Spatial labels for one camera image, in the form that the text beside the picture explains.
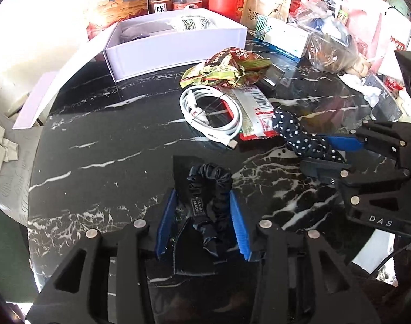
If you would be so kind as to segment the black white polka-dot scrunchie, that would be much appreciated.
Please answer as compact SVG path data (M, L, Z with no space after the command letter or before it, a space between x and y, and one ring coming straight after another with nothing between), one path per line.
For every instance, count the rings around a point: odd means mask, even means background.
M345 163L344 157L332 147L327 138L307 132L291 112L275 109L272 115L272 127L299 157Z

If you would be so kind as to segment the white blue medicine box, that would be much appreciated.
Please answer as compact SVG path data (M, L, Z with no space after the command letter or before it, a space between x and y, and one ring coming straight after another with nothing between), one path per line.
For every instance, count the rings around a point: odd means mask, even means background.
M310 34L297 26L275 18L268 17L268 25L270 31L265 34L265 39L257 39L254 35L255 41L294 62L299 62L306 52Z

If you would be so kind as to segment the clear jar dried tangerine peel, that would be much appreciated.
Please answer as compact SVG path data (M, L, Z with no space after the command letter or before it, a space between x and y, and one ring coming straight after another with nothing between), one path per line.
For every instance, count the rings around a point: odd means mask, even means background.
M172 8L172 0L148 0L149 13L167 12L171 11Z

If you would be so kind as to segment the green red snack bag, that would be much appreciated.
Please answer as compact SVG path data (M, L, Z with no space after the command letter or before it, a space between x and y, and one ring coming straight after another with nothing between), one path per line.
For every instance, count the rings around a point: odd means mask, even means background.
M210 59L187 69L181 77L182 89L188 86L222 86L237 89L251 86L265 76L272 62L241 48L226 48Z

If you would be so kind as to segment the pink paper shopping bag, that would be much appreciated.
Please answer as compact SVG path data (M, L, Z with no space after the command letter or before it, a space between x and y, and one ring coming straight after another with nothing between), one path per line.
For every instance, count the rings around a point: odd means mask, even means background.
M411 21L383 0L342 0L347 28L365 48L372 72L399 72L394 52L411 50Z

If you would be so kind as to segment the white printed sachet pillow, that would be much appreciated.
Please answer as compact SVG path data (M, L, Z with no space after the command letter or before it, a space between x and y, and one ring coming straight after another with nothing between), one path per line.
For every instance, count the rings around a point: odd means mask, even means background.
M214 21L203 16L187 15L175 18L169 22L169 25L174 30L200 30L200 29L214 29L216 24Z

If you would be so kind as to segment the white open gift box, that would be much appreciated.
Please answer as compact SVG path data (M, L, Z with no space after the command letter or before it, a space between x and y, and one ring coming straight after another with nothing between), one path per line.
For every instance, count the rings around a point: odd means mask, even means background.
M174 30L150 37L120 43L121 29L151 21L168 23L182 16L203 16L214 21L214 29ZM115 82L156 72L202 62L229 47L243 48L247 28L223 15L208 9L179 9L144 15L117 22L81 46L57 72L42 76L13 124L15 130L33 126L50 100L87 62L101 54Z

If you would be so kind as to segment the clear jar orange label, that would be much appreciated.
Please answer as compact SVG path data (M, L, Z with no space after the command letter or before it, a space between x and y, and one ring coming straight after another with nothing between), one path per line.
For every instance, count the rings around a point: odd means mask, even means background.
M202 0L172 0L172 7L174 10L201 8Z

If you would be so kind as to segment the black satin scrunchie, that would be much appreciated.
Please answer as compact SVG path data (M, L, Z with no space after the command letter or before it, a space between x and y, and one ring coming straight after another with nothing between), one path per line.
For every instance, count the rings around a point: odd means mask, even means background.
M230 170L198 157L174 156L173 178L178 204L186 210L173 246L174 273L208 276L227 262L249 261L249 232Z

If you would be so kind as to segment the red spicy snack packet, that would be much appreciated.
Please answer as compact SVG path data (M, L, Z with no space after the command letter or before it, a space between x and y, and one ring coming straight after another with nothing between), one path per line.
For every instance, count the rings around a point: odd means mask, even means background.
M219 87L219 90L231 97L240 107L243 119L240 130L242 141L262 140L278 135L273 129L273 106L258 87Z

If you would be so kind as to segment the green striped small box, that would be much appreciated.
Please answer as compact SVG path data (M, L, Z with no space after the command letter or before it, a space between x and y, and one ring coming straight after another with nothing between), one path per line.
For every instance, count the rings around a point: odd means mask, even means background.
M255 29L255 37L257 39L264 40L265 34L270 31L270 26L268 25L268 17L265 15L258 15L256 29Z

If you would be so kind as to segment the lavender satin drawstring pouch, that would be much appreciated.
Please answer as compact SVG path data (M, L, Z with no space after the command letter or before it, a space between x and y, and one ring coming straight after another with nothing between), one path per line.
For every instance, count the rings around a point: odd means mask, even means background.
M171 32L174 28L168 23L161 21L151 21L138 25L126 26L121 29L120 43L131 42L137 39L150 37L161 32Z

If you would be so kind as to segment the clear plastic bag with items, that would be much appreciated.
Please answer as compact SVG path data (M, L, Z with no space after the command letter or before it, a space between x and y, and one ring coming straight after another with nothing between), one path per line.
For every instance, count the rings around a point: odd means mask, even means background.
M358 48L346 26L328 12L325 2L301 1L295 12L297 27L310 34L306 58L315 68L334 74L358 60Z

